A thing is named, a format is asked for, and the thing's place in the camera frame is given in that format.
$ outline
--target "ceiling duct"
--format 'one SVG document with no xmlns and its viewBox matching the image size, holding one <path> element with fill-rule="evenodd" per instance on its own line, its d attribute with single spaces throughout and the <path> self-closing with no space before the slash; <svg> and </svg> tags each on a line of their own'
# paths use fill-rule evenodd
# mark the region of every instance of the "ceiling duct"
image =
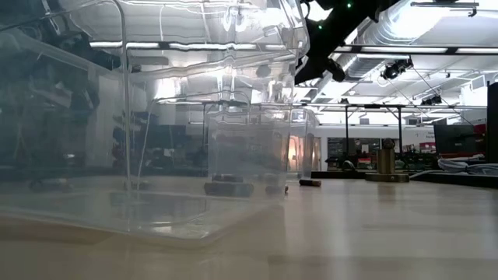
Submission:
<svg viewBox="0 0 498 280">
<path fill-rule="evenodd" d="M 431 30 L 444 16 L 445 9 L 411 7 L 414 0 L 401 0 L 381 13 L 379 23 L 370 24 L 359 35 L 355 44 L 407 45 Z M 338 63 L 346 68 L 347 78 L 361 80 L 382 63 L 386 57 L 362 58 L 356 54 L 343 54 Z"/>
</svg>

